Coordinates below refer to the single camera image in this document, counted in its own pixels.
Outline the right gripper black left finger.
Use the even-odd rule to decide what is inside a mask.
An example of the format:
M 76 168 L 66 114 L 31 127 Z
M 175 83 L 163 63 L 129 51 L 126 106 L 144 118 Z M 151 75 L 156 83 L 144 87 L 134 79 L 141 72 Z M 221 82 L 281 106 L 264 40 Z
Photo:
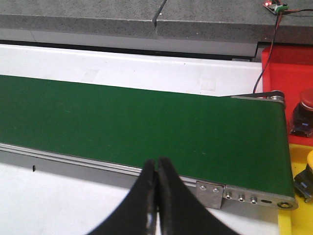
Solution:
M 119 206 L 90 235 L 154 235 L 157 225 L 155 161 L 147 160 Z

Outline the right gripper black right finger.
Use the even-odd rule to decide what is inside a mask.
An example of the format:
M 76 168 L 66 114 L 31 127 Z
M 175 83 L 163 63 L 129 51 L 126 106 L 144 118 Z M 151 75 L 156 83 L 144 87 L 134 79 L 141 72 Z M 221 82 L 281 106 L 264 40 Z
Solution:
M 180 179 L 167 157 L 158 159 L 158 209 L 163 235 L 236 235 L 210 213 Z

